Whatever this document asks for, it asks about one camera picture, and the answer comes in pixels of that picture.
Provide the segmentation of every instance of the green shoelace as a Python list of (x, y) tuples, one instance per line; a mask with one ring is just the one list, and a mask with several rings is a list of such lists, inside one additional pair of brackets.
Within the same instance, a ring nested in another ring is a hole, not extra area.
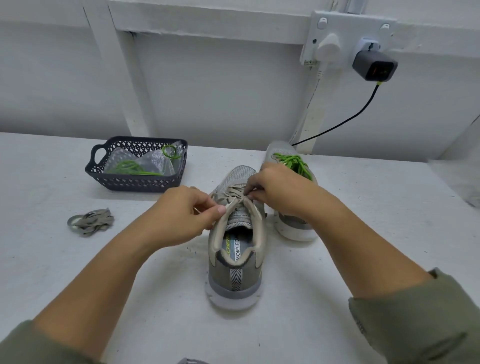
[[(169, 155), (167, 154), (167, 152), (165, 151), (165, 149), (167, 148), (172, 148), (173, 149), (173, 155)], [(170, 159), (178, 159), (181, 157), (181, 155), (179, 155), (177, 153), (177, 149), (175, 148), (175, 146), (173, 146), (172, 144), (168, 144), (168, 145), (165, 145), (162, 147), (162, 152), (163, 152), (163, 155), (170, 158)], [(114, 169), (110, 170), (109, 171), (110, 173), (115, 173), (115, 174), (140, 174), (140, 175), (143, 175), (143, 176), (162, 176), (162, 174), (160, 173), (155, 173), (155, 172), (147, 172), (143, 169), (143, 167), (138, 164), (137, 162), (135, 162), (134, 160), (131, 160), (131, 159), (127, 159), (127, 160), (124, 160), (122, 162), (120, 162), (119, 164), (117, 164), (115, 166)]]
[(305, 163), (300, 156), (285, 156), (280, 153), (273, 154), (280, 163), (285, 164), (292, 171), (298, 173), (300, 176), (308, 178), (312, 181), (312, 174), (308, 172), (308, 164)]

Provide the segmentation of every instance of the black cable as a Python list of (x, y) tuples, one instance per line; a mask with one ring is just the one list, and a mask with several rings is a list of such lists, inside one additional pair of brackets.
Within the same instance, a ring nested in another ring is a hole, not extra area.
[(377, 93), (377, 90), (378, 90), (378, 87), (381, 85), (382, 83), (381, 82), (378, 82), (377, 83), (377, 86), (375, 86), (375, 88), (373, 89), (373, 92), (372, 92), (372, 96), (370, 96), (370, 99), (367, 101), (367, 103), (365, 104), (365, 106), (359, 111), (357, 112), (355, 115), (353, 115), (351, 118), (348, 118), (346, 119), (345, 121), (341, 122), (339, 125), (335, 125), (333, 128), (330, 128), (328, 130), (325, 130), (324, 132), (321, 132), (320, 134), (317, 134), (317, 135), (314, 135), (314, 136), (311, 136), (310, 138), (307, 138), (307, 139), (304, 139), (300, 142), (297, 142), (297, 143), (294, 143), (292, 144), (292, 146), (296, 146), (300, 143), (303, 143), (303, 142), (306, 142), (307, 140), (310, 140), (310, 139), (313, 139), (313, 138), (316, 138), (316, 137), (319, 137), (323, 134), (327, 134), (328, 132), (331, 132), (332, 130), (338, 128), (339, 126), (342, 126), (343, 124), (345, 124), (346, 122), (349, 122), (350, 120), (356, 118), (357, 116), (359, 116), (361, 113), (363, 113), (365, 111), (365, 109), (367, 108), (367, 106), (370, 105), (370, 103), (372, 102), (373, 100), (373, 97), (375, 96), (375, 94)]

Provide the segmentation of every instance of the black plastic basket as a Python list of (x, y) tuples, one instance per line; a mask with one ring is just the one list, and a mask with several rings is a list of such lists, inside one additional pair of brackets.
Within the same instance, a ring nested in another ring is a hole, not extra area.
[[(131, 174), (110, 174), (103, 173), (103, 168), (108, 157), (117, 147), (128, 150), (130, 153), (141, 157), (143, 154), (151, 150), (159, 150), (164, 145), (173, 144), (180, 141), (183, 148), (182, 158), (177, 159), (181, 163), (177, 173), (173, 176), (144, 176)], [(92, 148), (90, 161), (85, 167), (85, 172), (95, 178), (101, 185), (113, 191), (132, 191), (132, 192), (165, 192), (170, 187), (177, 187), (185, 169), (187, 161), (188, 143), (183, 139), (166, 139), (166, 138), (141, 138), (135, 136), (115, 136), (108, 139), (105, 144), (98, 144)], [(95, 153), (99, 149), (105, 149), (107, 154), (102, 160), (95, 163)]]

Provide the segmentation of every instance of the wall socket plate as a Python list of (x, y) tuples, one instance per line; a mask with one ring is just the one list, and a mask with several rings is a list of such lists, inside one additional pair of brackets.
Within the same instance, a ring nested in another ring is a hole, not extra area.
[(380, 45), (380, 51), (389, 50), (396, 30), (396, 19), (370, 15), (347, 14), (343, 12), (313, 11), (306, 43), (300, 56), (304, 66), (315, 66), (318, 61), (314, 51), (330, 33), (337, 34), (340, 40), (341, 57), (330, 64), (333, 68), (348, 68), (355, 58), (354, 51), (363, 39), (371, 39)]

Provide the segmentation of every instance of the sleeve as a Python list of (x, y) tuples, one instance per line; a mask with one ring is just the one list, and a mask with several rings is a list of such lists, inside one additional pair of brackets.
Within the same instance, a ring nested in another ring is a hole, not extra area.
[(449, 275), (349, 308), (369, 344), (389, 363), (480, 363), (480, 310)]
[(35, 329), (32, 321), (19, 324), (0, 342), (2, 364), (99, 364)]

